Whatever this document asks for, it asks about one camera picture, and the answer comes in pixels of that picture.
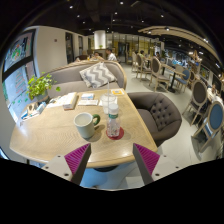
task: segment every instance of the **table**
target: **table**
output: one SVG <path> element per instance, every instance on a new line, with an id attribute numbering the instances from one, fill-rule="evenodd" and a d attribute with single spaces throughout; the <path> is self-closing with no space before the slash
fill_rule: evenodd
<path id="1" fill-rule="evenodd" d="M 107 90 L 94 91 L 94 99 L 99 99 L 106 92 Z M 11 136 L 10 149 L 27 159 L 46 164 L 58 154 L 66 155 L 91 143 L 92 154 L 87 168 L 111 167 L 134 161 L 133 143 L 156 152 L 157 147 L 150 132 L 125 91 L 124 93 L 118 96 L 121 127 L 124 129 L 124 136 L 120 140 L 107 137 L 107 116 L 101 106 L 77 106 L 76 103 L 75 109 L 70 111 L 64 111 L 62 107 L 45 108 L 41 115 L 22 122 L 21 126 L 19 119 Z M 79 135 L 73 124 L 74 117 L 82 112 L 101 116 L 94 136 L 88 140 Z"/>

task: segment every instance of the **paper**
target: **paper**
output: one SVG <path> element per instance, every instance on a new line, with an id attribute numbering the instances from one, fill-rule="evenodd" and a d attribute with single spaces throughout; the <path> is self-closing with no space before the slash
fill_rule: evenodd
<path id="1" fill-rule="evenodd" d="M 102 101 L 101 101 L 101 100 L 100 100 L 100 102 L 99 102 L 99 106 L 101 106 L 101 107 L 103 106 L 103 105 L 102 105 Z"/>
<path id="2" fill-rule="evenodd" d="M 112 89 L 111 93 L 114 95 L 124 95 L 124 92 L 122 89 Z"/>
<path id="3" fill-rule="evenodd" d="M 96 106 L 98 104 L 98 100 L 80 100 L 78 106 Z"/>

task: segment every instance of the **green plant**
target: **green plant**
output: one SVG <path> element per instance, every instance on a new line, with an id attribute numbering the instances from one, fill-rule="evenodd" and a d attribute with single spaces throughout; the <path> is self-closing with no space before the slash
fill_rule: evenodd
<path id="1" fill-rule="evenodd" d="M 47 74 L 46 76 L 41 76 L 40 78 L 37 78 L 35 75 L 31 77 L 28 82 L 26 92 L 31 100 L 33 100 L 35 96 L 45 95 L 45 91 L 47 89 L 52 88 L 52 85 L 54 85 L 57 81 L 54 81 L 51 77 L 52 76 L 50 74 Z"/>

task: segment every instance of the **gray armchair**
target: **gray armchair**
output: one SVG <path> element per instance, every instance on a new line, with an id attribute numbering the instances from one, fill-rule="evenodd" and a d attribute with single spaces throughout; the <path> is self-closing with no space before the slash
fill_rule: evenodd
<path id="1" fill-rule="evenodd" d="M 182 118 L 174 103 L 162 93 L 128 93 L 157 147 L 175 136 Z"/>

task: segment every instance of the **potted plant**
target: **potted plant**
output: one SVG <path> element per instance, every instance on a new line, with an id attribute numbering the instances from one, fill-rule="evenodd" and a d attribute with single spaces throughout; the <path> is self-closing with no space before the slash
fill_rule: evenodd
<path id="1" fill-rule="evenodd" d="M 32 76 L 32 78 L 28 82 L 26 92 L 31 100 L 33 100 L 34 97 L 36 97 L 39 103 L 48 102 L 49 96 L 47 89 L 51 89 L 52 85 L 56 83 L 56 81 L 54 81 L 51 77 L 52 76 L 50 74 L 46 76 L 41 76 L 40 78 L 37 78 L 34 75 Z"/>

